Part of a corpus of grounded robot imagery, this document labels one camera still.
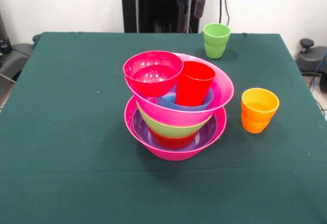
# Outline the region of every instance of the plastic bowl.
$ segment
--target plastic bowl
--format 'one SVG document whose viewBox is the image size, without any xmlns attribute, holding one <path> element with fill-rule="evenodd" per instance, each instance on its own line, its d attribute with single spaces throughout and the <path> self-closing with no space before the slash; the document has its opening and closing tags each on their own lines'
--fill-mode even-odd
<svg viewBox="0 0 327 224">
<path fill-rule="evenodd" d="M 227 123 L 227 115 L 224 108 L 217 109 L 214 118 L 216 119 L 217 128 L 215 130 L 214 136 L 210 139 L 210 137 L 207 138 L 207 143 L 203 142 L 202 144 L 195 144 L 191 143 L 191 145 L 177 150 L 170 150 L 166 148 L 162 148 L 155 144 L 149 144 L 143 141 L 138 135 L 136 134 L 134 127 L 133 127 L 133 119 L 134 114 L 137 111 L 137 105 L 136 105 L 136 99 L 135 96 L 132 96 L 132 98 L 128 101 L 125 112 L 124 112 L 124 119 L 125 124 L 127 126 L 127 129 L 132 134 L 132 136 L 135 137 L 136 140 L 138 140 L 140 143 L 142 143 L 151 153 L 153 153 L 155 156 L 170 160 L 170 161 L 180 161 L 180 160 L 186 160 L 189 159 L 202 150 L 204 150 L 206 147 L 212 145 L 215 143 L 215 141 L 218 140 L 218 138 L 222 135 L 222 133 L 225 130 L 226 123 Z"/>
<path fill-rule="evenodd" d="M 211 88 L 209 89 L 208 94 L 206 95 L 204 102 L 201 106 L 195 107 L 188 107 L 188 106 L 181 106 L 175 103 L 176 98 L 176 87 L 171 89 L 166 95 L 157 98 L 157 104 L 163 106 L 165 108 L 171 108 L 174 110 L 181 110 L 181 111 L 201 111 L 205 110 L 210 103 L 213 101 L 215 97 L 214 90 Z"/>
<path fill-rule="evenodd" d="M 179 111 L 162 107 L 156 104 L 156 98 L 137 93 L 133 84 L 128 80 L 126 80 L 126 82 L 132 93 L 135 95 L 140 107 L 151 118 L 171 126 L 187 127 L 197 125 L 208 119 L 211 115 L 215 114 L 217 110 L 225 106 L 232 99 L 234 94 L 234 86 L 228 75 L 215 65 L 197 57 L 192 57 L 185 54 L 176 55 L 180 57 L 182 61 L 192 60 L 205 63 L 216 72 L 216 77 L 211 85 L 211 88 L 214 90 L 215 97 L 206 110 Z"/>
<path fill-rule="evenodd" d="M 169 148 L 169 149 L 180 149 L 180 148 L 188 146 L 192 142 L 192 140 L 195 138 L 196 134 L 198 133 L 198 132 L 196 132 L 196 133 L 186 136 L 186 137 L 170 138 L 170 137 L 160 136 L 151 129 L 149 129 L 149 132 L 155 143 L 157 143 L 159 146 Z"/>
<path fill-rule="evenodd" d="M 159 97 L 176 83 L 183 69 L 182 60 L 171 52 L 143 52 L 124 64 L 126 80 L 142 94 Z"/>
<path fill-rule="evenodd" d="M 151 118 L 148 114 L 146 114 L 142 108 L 139 106 L 139 104 L 136 102 L 139 112 L 141 113 L 142 118 L 144 119 L 145 123 L 147 123 L 148 127 L 153 130 L 156 134 L 160 136 L 166 136 L 166 137 L 185 137 L 190 136 L 194 133 L 196 133 L 204 124 L 210 119 L 206 119 L 205 121 L 202 121 L 201 123 L 193 126 L 188 127 L 177 127 L 177 126 L 170 126 L 166 125 L 164 123 L 160 123 L 156 121 L 155 119 Z"/>
</svg>

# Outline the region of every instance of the green cup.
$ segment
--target green cup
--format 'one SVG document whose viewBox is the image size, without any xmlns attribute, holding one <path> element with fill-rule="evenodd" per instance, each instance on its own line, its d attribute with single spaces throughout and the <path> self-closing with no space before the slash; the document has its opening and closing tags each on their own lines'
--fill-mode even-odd
<svg viewBox="0 0 327 224">
<path fill-rule="evenodd" d="M 230 37 L 230 28 L 220 23 L 210 23 L 204 26 L 204 50 L 210 58 L 220 58 Z"/>
</svg>

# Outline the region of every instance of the bowl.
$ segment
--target bowl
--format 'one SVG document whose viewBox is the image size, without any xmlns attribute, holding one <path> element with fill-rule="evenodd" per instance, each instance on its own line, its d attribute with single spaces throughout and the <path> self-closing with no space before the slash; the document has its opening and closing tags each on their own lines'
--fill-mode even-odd
<svg viewBox="0 0 327 224">
<path fill-rule="evenodd" d="M 126 82 L 132 93 L 135 95 L 139 106 L 151 118 L 171 126 L 185 127 L 197 125 L 210 118 L 211 115 L 215 114 L 217 110 L 225 106 L 232 99 L 234 94 L 234 86 L 228 75 L 217 66 L 197 57 L 192 57 L 185 54 L 175 54 L 180 57 L 182 61 L 192 60 L 195 62 L 205 63 L 216 72 L 216 77 L 211 85 L 211 88 L 215 93 L 215 97 L 206 110 L 179 111 L 162 107 L 156 103 L 156 98 L 139 94 L 131 82 L 128 80 L 126 80 Z"/>
<path fill-rule="evenodd" d="M 182 60 L 171 52 L 151 51 L 137 54 L 124 64 L 126 80 L 146 96 L 166 94 L 183 69 Z"/>
<path fill-rule="evenodd" d="M 163 106 L 165 108 L 170 108 L 174 110 L 181 110 L 181 111 L 201 111 L 205 110 L 210 103 L 213 101 L 215 97 L 214 90 L 211 88 L 209 89 L 208 94 L 206 95 L 204 102 L 201 106 L 195 107 L 188 107 L 188 106 L 181 106 L 175 103 L 176 98 L 176 87 L 171 89 L 166 95 L 157 98 L 157 104 Z"/>
<path fill-rule="evenodd" d="M 159 146 L 169 149 L 180 149 L 188 146 L 193 141 L 195 136 L 198 134 L 198 132 L 195 132 L 194 134 L 189 136 L 171 138 L 171 137 L 160 136 L 150 128 L 148 128 L 148 131 L 150 132 L 152 139 L 155 143 L 157 143 Z"/>
<path fill-rule="evenodd" d="M 149 131 L 146 130 L 148 128 L 143 120 L 140 122 L 139 126 L 133 127 L 133 122 L 135 121 L 135 112 L 137 111 L 136 98 L 133 96 L 127 103 L 124 112 L 125 124 L 127 126 L 128 131 L 132 134 L 132 136 L 142 143 L 151 153 L 155 156 L 170 160 L 170 161 L 180 161 L 189 159 L 205 148 L 209 147 L 213 143 L 215 143 L 222 133 L 225 130 L 227 123 L 226 111 L 222 107 L 217 109 L 211 119 L 199 130 L 195 139 L 191 144 L 187 147 L 181 149 L 167 149 L 157 145 L 150 134 Z"/>
<path fill-rule="evenodd" d="M 142 108 L 139 106 L 139 104 L 136 101 L 136 104 L 138 106 L 139 112 L 141 113 L 142 118 L 144 119 L 145 123 L 148 125 L 148 127 L 154 131 L 156 134 L 160 136 L 166 136 L 166 137 L 185 137 L 192 135 L 196 133 L 204 124 L 210 119 L 206 119 L 205 121 L 193 125 L 193 126 L 187 126 L 187 127 L 178 127 L 178 126 L 170 126 L 166 125 L 164 123 L 160 123 L 156 121 L 155 119 L 151 118 L 148 114 L 146 114 Z"/>
</svg>

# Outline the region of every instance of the cup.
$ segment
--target cup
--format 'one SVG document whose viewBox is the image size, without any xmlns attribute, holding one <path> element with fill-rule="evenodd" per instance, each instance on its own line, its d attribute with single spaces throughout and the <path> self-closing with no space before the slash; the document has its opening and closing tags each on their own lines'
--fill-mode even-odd
<svg viewBox="0 0 327 224">
<path fill-rule="evenodd" d="M 251 88 L 242 94 L 242 125 L 250 133 L 260 133 L 279 107 L 278 97 L 269 90 Z"/>
<path fill-rule="evenodd" d="M 203 63 L 184 62 L 177 80 L 175 103 L 190 107 L 202 105 L 215 76 L 215 71 Z"/>
<path fill-rule="evenodd" d="M 204 50 L 210 58 L 220 58 L 230 37 L 230 28 L 221 23 L 211 23 L 204 26 Z"/>
</svg>

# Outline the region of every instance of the pink bowl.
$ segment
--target pink bowl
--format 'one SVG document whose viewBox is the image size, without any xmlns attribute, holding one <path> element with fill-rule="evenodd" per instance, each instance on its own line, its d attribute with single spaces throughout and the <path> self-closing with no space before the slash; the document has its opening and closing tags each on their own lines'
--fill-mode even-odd
<svg viewBox="0 0 327 224">
<path fill-rule="evenodd" d="M 190 151 L 169 151 L 169 150 L 163 150 L 160 148 L 153 147 L 153 146 L 145 143 L 144 141 L 142 141 L 137 136 L 137 134 L 135 133 L 135 130 L 133 128 L 133 117 L 134 117 L 134 113 L 136 112 L 136 110 L 137 110 L 136 97 L 132 96 L 126 105 L 125 112 L 124 112 L 124 119 L 125 119 L 125 124 L 127 126 L 127 129 L 140 143 L 142 143 L 155 156 L 165 159 L 165 160 L 170 160 L 170 161 L 180 161 L 180 160 L 189 159 L 189 158 L 193 157 L 194 155 L 198 154 L 199 152 L 201 152 L 206 147 L 212 145 L 222 135 L 222 133 L 225 130 L 226 124 L 227 124 L 227 115 L 226 115 L 225 109 L 223 107 L 220 109 L 217 109 L 214 114 L 214 116 L 216 117 L 216 120 L 218 121 L 217 130 L 211 141 L 209 141 L 206 145 L 204 145 L 202 147 L 199 147 L 197 149 L 190 150 Z"/>
<path fill-rule="evenodd" d="M 159 106 L 156 104 L 156 98 L 138 93 L 135 86 L 128 79 L 126 79 L 126 83 L 135 95 L 135 98 L 143 111 L 158 122 L 178 127 L 197 125 L 215 114 L 221 107 L 225 106 L 232 99 L 234 86 L 228 75 L 217 66 L 197 57 L 178 53 L 175 53 L 175 55 L 177 55 L 182 61 L 191 60 L 204 63 L 215 71 L 216 76 L 211 85 L 215 97 L 206 110 L 180 111 Z"/>
<path fill-rule="evenodd" d="M 183 69 L 182 60 L 171 52 L 143 52 L 124 64 L 126 80 L 142 94 L 162 96 L 175 85 Z"/>
</svg>

